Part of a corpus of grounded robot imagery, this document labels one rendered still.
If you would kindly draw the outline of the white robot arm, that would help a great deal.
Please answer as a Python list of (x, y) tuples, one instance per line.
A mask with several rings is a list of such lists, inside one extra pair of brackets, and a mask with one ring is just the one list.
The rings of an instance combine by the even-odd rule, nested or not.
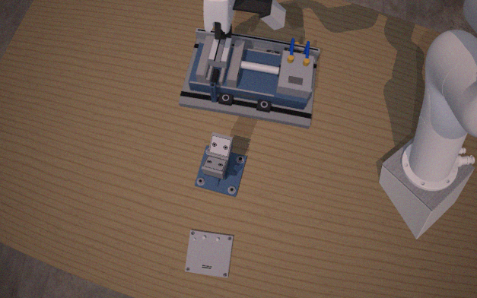
[[(286, 10), (276, 0), (235, 0), (233, 10), (259, 14), (273, 30), (285, 26)], [(428, 191), (451, 185), (458, 167), (475, 162), (472, 155), (458, 155), (466, 152), (467, 133), (477, 137), (477, 38), (448, 30), (434, 39), (426, 56), (418, 126), (402, 155), (406, 178)]]

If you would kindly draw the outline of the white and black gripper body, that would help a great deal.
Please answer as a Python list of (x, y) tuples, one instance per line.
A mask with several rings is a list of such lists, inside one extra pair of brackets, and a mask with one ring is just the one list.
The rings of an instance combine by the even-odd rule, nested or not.
[(234, 16), (235, 0), (204, 0), (203, 16), (206, 32), (211, 32), (215, 22), (221, 23), (221, 29), (225, 34), (229, 33)]

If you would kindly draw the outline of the grey long narrow bar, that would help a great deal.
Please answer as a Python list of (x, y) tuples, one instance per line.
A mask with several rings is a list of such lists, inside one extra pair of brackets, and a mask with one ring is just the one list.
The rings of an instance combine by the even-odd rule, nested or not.
[(210, 82), (211, 82), (211, 77), (212, 77), (213, 70), (214, 70), (214, 66), (209, 66), (208, 74), (207, 74), (207, 77), (206, 77), (206, 83), (207, 84), (210, 84)]

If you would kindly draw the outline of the grey flat bar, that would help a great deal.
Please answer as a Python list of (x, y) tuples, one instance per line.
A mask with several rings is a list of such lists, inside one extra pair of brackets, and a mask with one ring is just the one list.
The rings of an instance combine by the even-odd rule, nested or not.
[(226, 73), (226, 68), (221, 68), (221, 74), (220, 74), (220, 78), (219, 78), (219, 85), (223, 85), (224, 83), (224, 76), (225, 76), (225, 73)]

